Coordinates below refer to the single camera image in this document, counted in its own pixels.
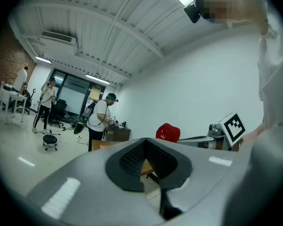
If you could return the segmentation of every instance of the cap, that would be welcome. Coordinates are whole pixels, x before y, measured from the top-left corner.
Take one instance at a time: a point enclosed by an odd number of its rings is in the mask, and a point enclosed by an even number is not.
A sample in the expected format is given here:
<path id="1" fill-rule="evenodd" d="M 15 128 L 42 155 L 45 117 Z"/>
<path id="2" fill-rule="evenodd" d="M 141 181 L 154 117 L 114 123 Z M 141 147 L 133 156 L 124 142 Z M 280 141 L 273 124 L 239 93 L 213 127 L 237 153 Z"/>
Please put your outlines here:
<path id="1" fill-rule="evenodd" d="M 114 100 L 114 101 L 118 102 L 117 96 L 113 93 L 109 93 L 107 95 L 107 98 L 110 99 L 110 100 Z"/>

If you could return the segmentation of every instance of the air conditioner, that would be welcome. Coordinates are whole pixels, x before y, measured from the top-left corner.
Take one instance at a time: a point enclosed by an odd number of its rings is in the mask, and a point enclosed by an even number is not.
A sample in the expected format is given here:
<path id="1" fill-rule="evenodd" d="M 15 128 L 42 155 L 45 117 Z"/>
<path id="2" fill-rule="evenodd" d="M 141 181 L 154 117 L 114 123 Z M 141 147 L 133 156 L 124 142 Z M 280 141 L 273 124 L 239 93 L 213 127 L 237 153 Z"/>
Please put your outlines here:
<path id="1" fill-rule="evenodd" d="M 76 38 L 60 33 L 42 31 L 40 42 L 48 54 L 75 55 L 77 53 Z"/>

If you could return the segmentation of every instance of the white ceiling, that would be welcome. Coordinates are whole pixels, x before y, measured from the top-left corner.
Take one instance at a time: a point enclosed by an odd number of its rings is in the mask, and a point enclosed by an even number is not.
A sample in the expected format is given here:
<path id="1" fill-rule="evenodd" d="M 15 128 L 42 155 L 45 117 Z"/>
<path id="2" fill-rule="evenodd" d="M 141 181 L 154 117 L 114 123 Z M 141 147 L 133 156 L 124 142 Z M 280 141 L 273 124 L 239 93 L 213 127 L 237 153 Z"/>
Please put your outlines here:
<path id="1" fill-rule="evenodd" d="M 193 24 L 183 8 L 179 0 L 22 0 L 9 21 L 31 56 L 43 53 L 59 67 L 98 72 L 116 86 L 181 46 L 225 28 L 202 19 Z M 76 38 L 78 53 L 46 53 L 38 42 L 43 30 Z M 99 68 L 101 58 L 105 66 Z"/>

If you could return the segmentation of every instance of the ceiling beam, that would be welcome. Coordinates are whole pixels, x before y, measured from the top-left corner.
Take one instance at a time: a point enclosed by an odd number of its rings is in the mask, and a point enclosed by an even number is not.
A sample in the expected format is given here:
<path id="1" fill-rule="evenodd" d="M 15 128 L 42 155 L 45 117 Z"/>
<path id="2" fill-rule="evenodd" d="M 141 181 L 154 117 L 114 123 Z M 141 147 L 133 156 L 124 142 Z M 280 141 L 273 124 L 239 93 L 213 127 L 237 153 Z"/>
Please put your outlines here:
<path id="1" fill-rule="evenodd" d="M 35 39 L 35 40 L 39 40 L 39 38 L 40 38 L 40 36 L 26 35 L 26 34 L 23 34 L 22 37 L 23 37 L 24 39 L 31 38 L 31 39 Z M 90 63 L 92 63 L 93 65 L 96 65 L 96 66 L 99 66 L 99 65 L 100 65 L 100 61 L 99 61 L 99 60 L 97 60 L 97 59 L 95 59 L 95 58 L 92 58 L 92 57 L 90 57 L 90 56 L 88 56 L 88 55 L 84 55 L 84 54 L 82 54 L 82 53 L 80 53 L 80 52 L 78 52 L 78 53 L 75 55 L 75 57 L 78 57 L 79 59 L 84 59 L 84 60 L 86 60 L 86 61 L 88 61 L 88 62 L 90 62 Z M 104 62 L 101 63 L 101 67 L 103 67 L 103 68 L 105 68 L 106 70 L 109 70 L 109 71 L 111 71 L 111 72 L 114 72 L 114 73 L 116 73 L 116 74 L 118 74 L 118 75 L 121 75 L 121 76 L 123 76 L 123 77 L 126 78 L 126 79 L 129 79 L 129 80 L 130 80 L 130 79 L 132 78 L 131 75 L 129 75 L 129 74 L 127 74 L 127 73 L 125 73 L 125 72 L 123 72 L 123 71 L 121 71 L 121 70 L 119 70 L 119 69 L 117 69 L 117 68 L 115 68 L 115 67 L 113 67 L 113 66 L 111 66 L 111 65 L 109 65 L 109 64 L 106 64 L 106 63 L 104 63 Z"/>
<path id="2" fill-rule="evenodd" d="M 26 7 L 49 7 L 49 8 L 62 8 L 62 9 L 69 9 L 72 11 L 77 11 L 79 13 L 90 14 L 92 16 L 97 16 L 98 18 L 112 23 L 115 19 L 115 16 L 107 13 L 103 10 L 98 8 L 93 8 L 88 5 L 75 3 L 75 2 L 68 2 L 68 1 L 59 1 L 59 0 L 38 0 L 38 1 L 29 1 L 25 2 L 24 5 L 16 7 L 18 8 L 26 8 Z M 160 58 L 165 57 L 164 52 L 145 34 L 140 32 L 138 29 L 131 26 L 129 23 L 123 21 L 120 18 L 117 18 L 114 22 L 114 25 L 123 31 L 127 32 L 143 45 L 145 45 L 148 49 L 150 49 L 153 53 L 155 53 Z"/>
<path id="3" fill-rule="evenodd" d="M 20 42 L 20 44 L 22 45 L 22 47 L 25 49 L 25 51 L 28 53 L 28 55 L 32 58 L 32 60 L 37 63 L 37 59 L 35 57 L 34 52 L 32 51 L 32 49 L 30 48 L 30 46 L 26 43 L 25 39 L 22 37 L 21 32 L 17 26 L 17 23 L 15 21 L 15 18 L 12 14 L 10 14 L 8 16 L 8 23 L 12 29 L 12 31 L 14 32 L 15 37 L 17 38 L 17 40 Z"/>
<path id="4" fill-rule="evenodd" d="M 27 45 L 29 46 L 29 48 L 31 49 L 31 51 L 34 53 L 35 56 L 40 56 L 37 51 L 33 48 L 33 45 L 32 43 L 28 40 L 28 39 L 25 39 L 25 42 L 27 43 Z"/>
<path id="5" fill-rule="evenodd" d="M 83 59 L 83 60 L 86 60 L 88 62 L 91 62 L 92 64 L 94 64 L 96 66 L 100 65 L 100 61 L 99 60 L 97 60 L 95 58 L 92 58 L 92 57 L 90 57 L 88 55 L 82 54 L 80 52 L 78 52 L 75 56 L 80 58 L 80 59 Z M 123 72 L 123 71 L 121 71 L 121 70 L 119 70 L 119 69 L 117 69 L 117 68 L 115 68 L 115 67 L 113 67 L 111 65 L 108 65 L 108 64 L 106 64 L 104 62 L 102 62 L 101 67 L 103 67 L 103 68 L 105 68 L 107 70 L 110 70 L 110 71 L 112 71 L 112 72 L 114 72 L 116 74 L 119 74 L 119 75 L 123 76 L 126 79 L 130 80 L 132 78 L 131 75 L 129 75 L 129 74 L 127 74 L 127 73 L 125 73 L 125 72 Z"/>

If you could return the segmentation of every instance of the black pants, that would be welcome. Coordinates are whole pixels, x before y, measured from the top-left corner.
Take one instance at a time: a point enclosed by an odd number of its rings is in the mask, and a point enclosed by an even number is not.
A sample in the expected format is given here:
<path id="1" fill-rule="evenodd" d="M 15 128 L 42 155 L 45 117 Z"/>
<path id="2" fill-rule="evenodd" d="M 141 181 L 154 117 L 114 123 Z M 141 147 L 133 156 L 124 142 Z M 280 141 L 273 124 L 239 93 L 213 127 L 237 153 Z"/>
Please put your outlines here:
<path id="1" fill-rule="evenodd" d="M 11 91 L 15 91 L 19 93 L 19 90 L 16 90 L 14 87 L 11 88 Z M 15 106 L 16 106 L 16 101 L 15 100 L 11 101 L 11 98 L 9 98 L 8 108 L 12 109 L 11 111 L 14 111 Z"/>
<path id="2" fill-rule="evenodd" d="M 101 141 L 103 138 L 103 131 L 95 131 L 88 127 L 89 130 L 89 144 L 88 144 L 88 151 L 92 151 L 92 140 L 99 140 Z"/>
<path id="3" fill-rule="evenodd" d="M 39 108 L 39 111 L 33 121 L 33 128 L 35 128 L 37 126 L 37 123 L 39 121 L 39 118 L 40 116 L 42 115 L 44 111 L 44 129 L 46 129 L 46 126 L 47 126 L 47 119 L 48 119 L 48 116 L 49 116 L 49 112 L 50 112 L 50 108 L 46 107 L 46 106 L 43 106 L 43 105 L 40 105 L 40 108 Z"/>

